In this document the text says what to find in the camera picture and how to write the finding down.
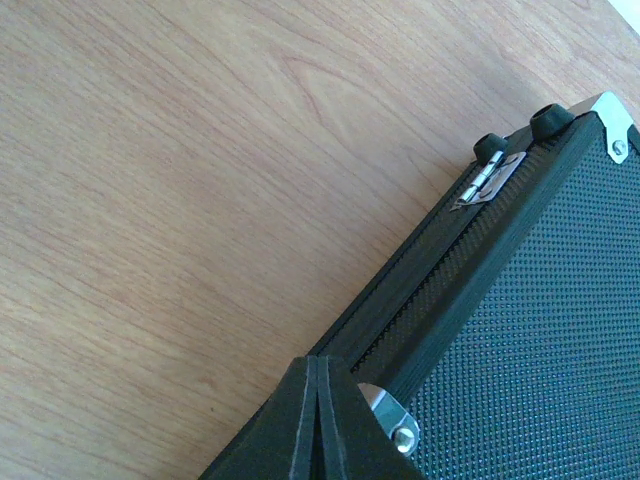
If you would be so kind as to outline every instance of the screw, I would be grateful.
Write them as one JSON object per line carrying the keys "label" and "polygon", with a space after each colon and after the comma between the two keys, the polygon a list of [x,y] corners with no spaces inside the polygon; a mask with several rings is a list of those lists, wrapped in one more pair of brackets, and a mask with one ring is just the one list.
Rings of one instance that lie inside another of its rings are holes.
{"label": "screw", "polygon": [[616,155],[624,155],[627,153],[627,144],[622,140],[616,140],[613,142],[613,152]]}
{"label": "screw", "polygon": [[398,427],[393,432],[393,443],[400,453],[408,455],[416,444],[416,436],[409,428]]}

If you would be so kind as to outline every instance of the wood grain surface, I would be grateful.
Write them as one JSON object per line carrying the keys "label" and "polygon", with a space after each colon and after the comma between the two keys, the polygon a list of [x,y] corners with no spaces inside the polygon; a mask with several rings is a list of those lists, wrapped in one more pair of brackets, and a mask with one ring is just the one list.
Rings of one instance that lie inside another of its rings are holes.
{"label": "wood grain surface", "polygon": [[604,0],[0,0],[0,477],[196,478],[471,161],[640,118]]}

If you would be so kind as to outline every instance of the briefcase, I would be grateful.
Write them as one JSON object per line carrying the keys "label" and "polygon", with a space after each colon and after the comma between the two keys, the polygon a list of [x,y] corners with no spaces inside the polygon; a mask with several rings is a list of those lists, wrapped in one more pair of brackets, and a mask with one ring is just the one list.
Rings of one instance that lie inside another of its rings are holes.
{"label": "briefcase", "polygon": [[639,479],[637,128],[606,92],[474,151],[310,355],[395,402],[426,478]]}

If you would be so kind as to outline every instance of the textured diamond plate panel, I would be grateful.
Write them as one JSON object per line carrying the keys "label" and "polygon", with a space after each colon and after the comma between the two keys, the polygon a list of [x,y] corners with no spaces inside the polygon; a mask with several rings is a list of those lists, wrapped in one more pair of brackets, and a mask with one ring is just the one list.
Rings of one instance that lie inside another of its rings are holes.
{"label": "textured diamond plate panel", "polygon": [[498,197],[480,210],[469,228],[450,247],[436,268],[431,271],[420,288],[355,366],[354,373],[358,381],[367,382],[375,378],[389,359],[401,352],[407,339],[415,335],[415,330],[421,322],[424,322],[434,302],[455,280],[456,274],[469,258],[477,254],[482,240],[491,234],[493,227],[502,218],[508,206],[522,194],[523,185],[532,181],[540,164],[544,162],[548,150],[555,145],[555,141],[554,139],[553,142],[538,147],[543,148],[544,151],[539,152],[538,156],[525,159]]}
{"label": "textured diamond plate panel", "polygon": [[413,399],[428,478],[640,478],[640,157],[574,170]]}

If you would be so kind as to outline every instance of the metal hinge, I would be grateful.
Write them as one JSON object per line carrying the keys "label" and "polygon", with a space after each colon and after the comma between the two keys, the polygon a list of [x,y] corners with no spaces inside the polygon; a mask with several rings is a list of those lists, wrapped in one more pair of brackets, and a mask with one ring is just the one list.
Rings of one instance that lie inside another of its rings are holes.
{"label": "metal hinge", "polygon": [[400,453],[410,456],[420,441],[420,429],[415,418],[384,388],[369,383],[359,383],[358,387],[387,437]]}
{"label": "metal hinge", "polygon": [[607,132],[607,153],[616,163],[624,162],[629,156],[628,132],[633,118],[613,92],[604,92],[591,97],[569,109],[574,115],[596,112]]}
{"label": "metal hinge", "polygon": [[489,163],[474,178],[469,188],[453,204],[451,211],[467,205],[493,200],[527,154],[526,152],[514,153],[506,159],[504,156],[504,152],[498,151],[491,157]]}

